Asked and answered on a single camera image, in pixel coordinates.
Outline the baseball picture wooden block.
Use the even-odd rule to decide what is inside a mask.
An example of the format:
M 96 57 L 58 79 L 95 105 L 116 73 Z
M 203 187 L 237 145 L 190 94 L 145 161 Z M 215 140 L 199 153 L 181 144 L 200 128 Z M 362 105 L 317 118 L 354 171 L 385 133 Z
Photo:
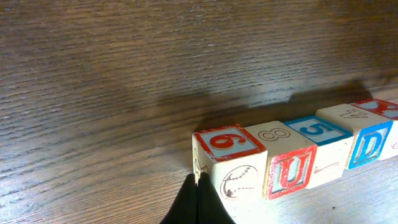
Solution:
M 239 124 L 192 134 L 195 182 L 207 173 L 223 202 L 262 197 L 267 155 L 266 147 Z

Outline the blue D letter block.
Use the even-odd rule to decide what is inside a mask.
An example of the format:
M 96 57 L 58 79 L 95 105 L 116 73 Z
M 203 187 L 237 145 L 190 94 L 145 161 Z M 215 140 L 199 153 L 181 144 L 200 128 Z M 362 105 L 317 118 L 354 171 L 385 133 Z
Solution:
M 315 115 L 352 132 L 353 143 L 346 169 L 362 166 L 380 156 L 390 128 L 384 118 L 349 104 L 322 108 Z

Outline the yellow edged wooden block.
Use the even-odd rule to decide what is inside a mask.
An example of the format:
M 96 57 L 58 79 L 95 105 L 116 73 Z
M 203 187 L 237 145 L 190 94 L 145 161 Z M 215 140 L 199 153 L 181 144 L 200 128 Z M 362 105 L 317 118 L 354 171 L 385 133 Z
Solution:
M 353 143 L 352 132 L 318 116 L 295 119 L 285 125 L 317 145 L 308 189 L 342 177 Z

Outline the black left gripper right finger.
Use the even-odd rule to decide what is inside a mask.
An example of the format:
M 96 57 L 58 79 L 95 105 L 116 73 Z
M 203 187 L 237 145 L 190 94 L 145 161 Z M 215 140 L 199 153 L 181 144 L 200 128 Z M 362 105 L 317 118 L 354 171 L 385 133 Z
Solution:
M 235 224 L 205 172 L 198 180 L 197 221 L 198 224 Z

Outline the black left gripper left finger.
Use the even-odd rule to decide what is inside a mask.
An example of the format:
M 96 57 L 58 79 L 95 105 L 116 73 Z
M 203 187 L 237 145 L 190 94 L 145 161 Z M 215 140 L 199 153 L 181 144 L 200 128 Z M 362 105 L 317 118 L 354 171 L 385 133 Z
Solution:
M 196 224 L 197 185 L 195 175 L 188 174 L 178 194 L 160 224 Z

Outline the red U letter block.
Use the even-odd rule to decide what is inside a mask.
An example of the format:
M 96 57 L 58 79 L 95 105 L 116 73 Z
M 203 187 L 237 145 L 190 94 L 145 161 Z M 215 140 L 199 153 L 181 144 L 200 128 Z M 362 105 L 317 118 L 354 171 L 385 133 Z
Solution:
M 263 195 L 273 200 L 307 187 L 317 145 L 280 121 L 246 130 L 267 149 Z

